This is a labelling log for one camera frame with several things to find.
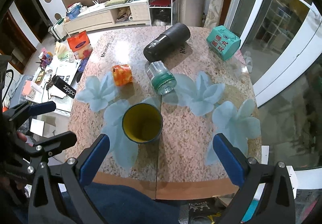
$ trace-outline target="orange wrapper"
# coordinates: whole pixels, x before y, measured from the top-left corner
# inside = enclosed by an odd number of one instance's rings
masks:
[[[111,69],[116,86],[133,82],[131,66],[128,64],[115,65]]]

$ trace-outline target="black thermos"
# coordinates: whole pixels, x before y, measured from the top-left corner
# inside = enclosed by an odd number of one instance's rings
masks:
[[[182,23],[176,23],[151,41],[144,48],[143,54],[149,62],[164,60],[165,57],[189,38],[189,28]]]
[[[53,76],[52,83],[62,92],[66,93],[72,99],[75,98],[76,90],[73,89],[70,85],[67,84],[62,78],[59,76]]]

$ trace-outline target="door handle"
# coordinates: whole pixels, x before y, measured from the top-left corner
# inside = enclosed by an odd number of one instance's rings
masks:
[[[311,11],[313,11],[314,15],[315,15],[315,19],[319,19],[319,15],[320,13],[314,8],[312,7],[312,5],[308,4],[305,0],[299,0],[300,2],[302,2],[306,7],[308,7]]]

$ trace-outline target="cabinet drawer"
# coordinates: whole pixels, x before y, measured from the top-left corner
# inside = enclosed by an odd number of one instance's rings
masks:
[[[95,14],[81,19],[71,20],[65,24],[65,28],[68,32],[83,29],[90,26],[113,22],[113,18],[110,11]]]
[[[133,20],[149,20],[149,8],[147,4],[131,5]]]

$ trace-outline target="brown table edge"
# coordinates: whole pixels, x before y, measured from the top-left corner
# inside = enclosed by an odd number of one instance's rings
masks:
[[[156,183],[149,181],[139,181],[136,179],[123,178],[108,173],[97,172],[93,182],[107,185],[124,185],[138,190],[151,199],[156,199]]]
[[[156,199],[205,199],[236,193],[229,178],[202,182],[157,182]]]

